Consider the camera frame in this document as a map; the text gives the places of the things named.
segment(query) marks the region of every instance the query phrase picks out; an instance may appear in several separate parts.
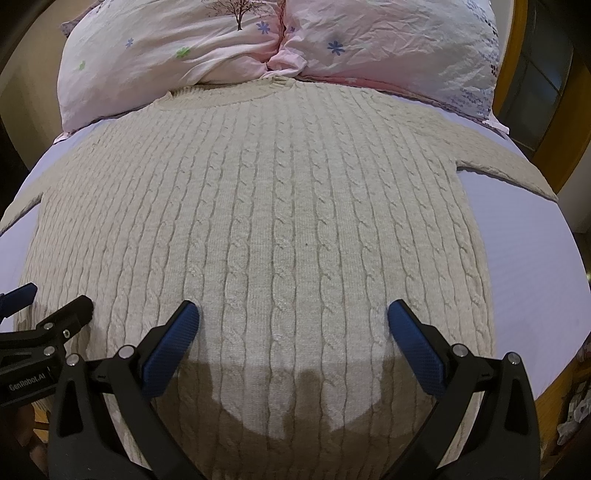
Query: sweater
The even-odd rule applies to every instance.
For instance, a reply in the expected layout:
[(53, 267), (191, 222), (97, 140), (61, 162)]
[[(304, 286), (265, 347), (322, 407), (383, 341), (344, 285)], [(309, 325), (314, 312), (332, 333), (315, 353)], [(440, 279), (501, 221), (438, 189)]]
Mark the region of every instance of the sweater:
[(94, 318), (70, 349), (103, 358), (191, 300), (200, 330), (155, 407), (208, 478), (378, 479), (433, 406), (387, 305), (495, 353), (458, 168), (555, 199), (526, 159), (373, 90), (177, 90), (98, 128), (9, 207), (0, 233), (41, 203), (21, 280), (40, 291), (18, 327), (85, 294)]

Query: blue flower print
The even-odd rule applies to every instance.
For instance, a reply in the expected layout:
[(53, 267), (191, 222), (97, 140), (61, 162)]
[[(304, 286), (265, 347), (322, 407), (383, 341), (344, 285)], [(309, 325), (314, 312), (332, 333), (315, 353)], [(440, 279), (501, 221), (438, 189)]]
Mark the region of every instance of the blue flower print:
[(270, 28), (269, 28), (269, 24), (268, 23), (264, 23), (261, 20), (261, 23), (257, 23), (256, 26), (258, 27), (258, 30), (260, 30), (260, 32), (261, 32), (262, 35), (269, 34)]
[(340, 54), (345, 53), (345, 49), (343, 48), (343, 44), (337, 42), (336, 40), (332, 43), (329, 42), (329, 46), (326, 47), (332, 51), (332, 53), (336, 53), (339, 57)]

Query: cable knit pattern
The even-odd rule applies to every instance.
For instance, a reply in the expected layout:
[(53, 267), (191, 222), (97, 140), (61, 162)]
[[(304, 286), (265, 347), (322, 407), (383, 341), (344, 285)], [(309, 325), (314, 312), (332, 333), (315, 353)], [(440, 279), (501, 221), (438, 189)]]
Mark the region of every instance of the cable knit pattern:
[(524, 159), (371, 90), (178, 90), (97, 129), (8, 208), (0, 234), (41, 203), (21, 280), (40, 289), (18, 327), (88, 295), (94, 319), (71, 348), (95, 359), (189, 299), (201, 328), (156, 409), (208, 478), (377, 479), (433, 405), (387, 305), (404, 298), (450, 343), (494, 352), (458, 167), (555, 199)]

